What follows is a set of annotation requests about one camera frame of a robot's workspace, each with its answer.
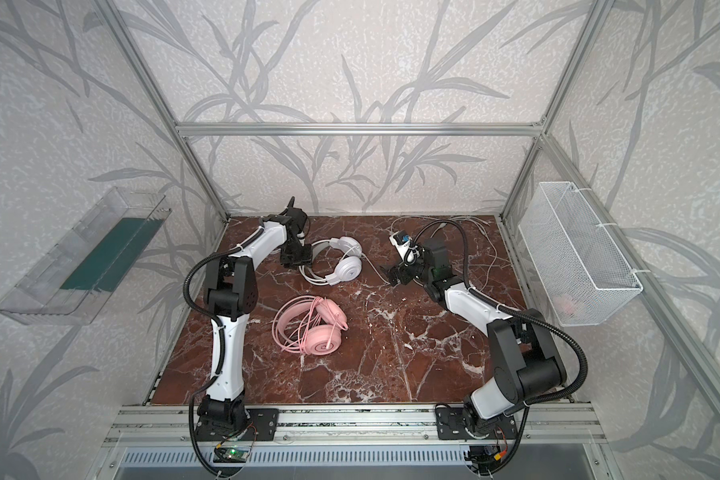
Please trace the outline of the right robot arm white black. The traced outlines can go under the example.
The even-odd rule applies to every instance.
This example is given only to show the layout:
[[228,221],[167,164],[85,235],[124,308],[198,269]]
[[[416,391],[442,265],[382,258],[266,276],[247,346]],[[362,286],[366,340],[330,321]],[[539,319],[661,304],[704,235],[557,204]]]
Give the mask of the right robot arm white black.
[[539,311],[509,308],[472,287],[453,270],[442,240],[420,242],[399,231],[390,243],[400,256],[386,270],[391,284],[420,282],[435,303],[488,338],[492,376],[464,400],[470,429],[569,396],[584,384],[589,365],[581,346]]

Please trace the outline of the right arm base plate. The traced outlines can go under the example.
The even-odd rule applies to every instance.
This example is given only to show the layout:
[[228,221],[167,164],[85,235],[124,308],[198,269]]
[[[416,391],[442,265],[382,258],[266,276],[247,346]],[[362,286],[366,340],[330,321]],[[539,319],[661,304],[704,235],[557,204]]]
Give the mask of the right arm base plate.
[[503,414],[483,419],[463,406],[438,403],[434,406],[435,424],[439,440],[514,440],[517,436],[515,420]]

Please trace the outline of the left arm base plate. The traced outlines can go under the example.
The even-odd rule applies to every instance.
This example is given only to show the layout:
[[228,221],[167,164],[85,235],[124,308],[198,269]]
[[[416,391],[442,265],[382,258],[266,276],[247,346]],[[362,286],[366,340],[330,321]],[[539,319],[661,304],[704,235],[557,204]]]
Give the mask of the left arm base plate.
[[204,441],[264,441],[274,439],[280,411],[277,408],[247,409],[242,416],[225,418],[223,414],[205,414],[199,417],[194,435]]

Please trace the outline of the pink headphones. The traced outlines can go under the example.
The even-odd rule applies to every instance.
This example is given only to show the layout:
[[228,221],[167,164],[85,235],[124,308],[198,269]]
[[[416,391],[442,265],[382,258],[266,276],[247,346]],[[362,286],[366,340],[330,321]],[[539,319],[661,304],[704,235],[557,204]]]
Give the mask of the pink headphones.
[[341,345],[347,316],[331,299],[302,295],[287,301],[276,313],[271,335],[284,352],[323,356]]

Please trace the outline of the white headphones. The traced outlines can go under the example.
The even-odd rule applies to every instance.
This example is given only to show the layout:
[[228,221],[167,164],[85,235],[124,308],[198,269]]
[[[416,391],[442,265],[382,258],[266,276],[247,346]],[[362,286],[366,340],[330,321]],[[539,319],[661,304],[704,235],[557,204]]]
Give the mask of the white headphones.
[[333,271],[325,276],[315,274],[310,266],[300,266],[298,270],[307,282],[316,286],[334,286],[352,281],[360,275],[363,251],[356,239],[342,236],[318,240],[312,244],[312,259],[315,260],[326,249],[340,250],[343,255]]

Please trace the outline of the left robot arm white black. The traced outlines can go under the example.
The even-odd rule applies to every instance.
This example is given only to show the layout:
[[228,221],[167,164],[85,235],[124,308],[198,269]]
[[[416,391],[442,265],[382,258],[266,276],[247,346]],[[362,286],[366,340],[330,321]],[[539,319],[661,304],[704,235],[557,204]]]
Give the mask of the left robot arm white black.
[[256,269],[272,252],[282,267],[295,269],[312,262],[305,241],[308,214],[290,199],[284,210],[259,220],[257,229],[232,249],[209,255],[187,274],[185,302],[208,317],[214,335],[210,379],[197,414],[236,431],[247,425],[242,357],[247,321],[258,301]]

